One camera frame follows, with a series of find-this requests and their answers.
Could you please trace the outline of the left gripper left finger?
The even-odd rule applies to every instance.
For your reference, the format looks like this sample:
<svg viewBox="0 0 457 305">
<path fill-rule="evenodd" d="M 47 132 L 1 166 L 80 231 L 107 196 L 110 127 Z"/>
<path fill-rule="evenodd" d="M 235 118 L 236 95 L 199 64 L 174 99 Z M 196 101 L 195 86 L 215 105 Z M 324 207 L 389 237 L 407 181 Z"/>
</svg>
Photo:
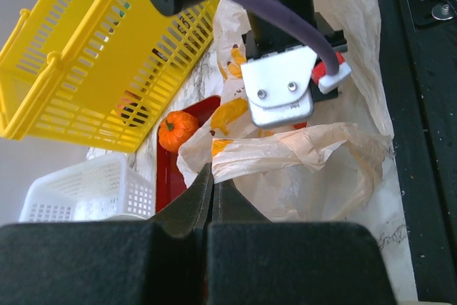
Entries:
<svg viewBox="0 0 457 305">
<path fill-rule="evenodd" d="M 155 215 L 155 222 L 170 236 L 181 238 L 207 221 L 212 199 L 211 163 L 204 165 L 192 185 Z"/>
</svg>

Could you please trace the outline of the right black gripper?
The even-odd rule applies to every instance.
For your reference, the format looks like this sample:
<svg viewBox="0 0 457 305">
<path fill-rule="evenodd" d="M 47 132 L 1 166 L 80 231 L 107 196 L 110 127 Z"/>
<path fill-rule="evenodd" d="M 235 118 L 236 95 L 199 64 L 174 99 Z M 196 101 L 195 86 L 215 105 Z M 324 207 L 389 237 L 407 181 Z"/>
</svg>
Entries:
<svg viewBox="0 0 457 305">
<path fill-rule="evenodd" d="M 316 12 L 313 0 L 245 0 L 243 6 L 251 25 L 243 38 L 248 61 L 307 46 L 317 54 L 309 84 L 313 101 L 337 98 L 348 77 L 339 52 L 346 38 Z"/>
</svg>

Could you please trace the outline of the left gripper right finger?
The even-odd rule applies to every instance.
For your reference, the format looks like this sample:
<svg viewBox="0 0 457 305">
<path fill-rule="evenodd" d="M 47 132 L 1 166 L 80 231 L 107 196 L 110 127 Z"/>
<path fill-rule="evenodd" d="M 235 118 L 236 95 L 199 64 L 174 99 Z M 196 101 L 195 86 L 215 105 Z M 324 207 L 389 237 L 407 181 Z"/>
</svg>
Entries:
<svg viewBox="0 0 457 305">
<path fill-rule="evenodd" d="M 258 223 L 269 220 L 236 188 L 233 180 L 214 185 L 214 223 Z"/>
</svg>

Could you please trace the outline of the orange toy pumpkin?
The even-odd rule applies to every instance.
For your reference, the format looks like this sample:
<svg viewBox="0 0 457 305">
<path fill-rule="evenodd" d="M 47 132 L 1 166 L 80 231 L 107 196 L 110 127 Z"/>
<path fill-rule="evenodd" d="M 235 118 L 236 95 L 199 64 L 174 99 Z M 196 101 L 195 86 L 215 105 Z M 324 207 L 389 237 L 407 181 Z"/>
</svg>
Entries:
<svg viewBox="0 0 457 305">
<path fill-rule="evenodd" d="M 177 153 L 198 130 L 199 121 L 195 116 L 184 111 L 172 111 L 159 127 L 159 144 L 171 153 Z"/>
</svg>

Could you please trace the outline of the peach plastic grocery bag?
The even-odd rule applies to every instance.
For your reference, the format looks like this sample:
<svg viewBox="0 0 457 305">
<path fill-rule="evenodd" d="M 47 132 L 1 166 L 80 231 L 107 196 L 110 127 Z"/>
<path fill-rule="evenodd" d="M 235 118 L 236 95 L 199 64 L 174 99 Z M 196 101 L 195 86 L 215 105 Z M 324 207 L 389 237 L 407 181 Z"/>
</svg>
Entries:
<svg viewBox="0 0 457 305">
<path fill-rule="evenodd" d="M 227 67 L 245 54 L 245 10 L 220 0 L 214 16 L 216 56 L 224 77 L 221 105 L 180 148 L 186 184 L 211 163 L 216 182 L 232 180 L 273 221 L 347 220 L 373 226 L 391 215 L 386 201 L 398 188 L 393 127 L 378 62 L 378 0 L 316 0 L 318 10 L 348 41 L 351 75 L 333 101 L 317 105 L 303 129 L 256 128 L 243 81 Z"/>
</svg>

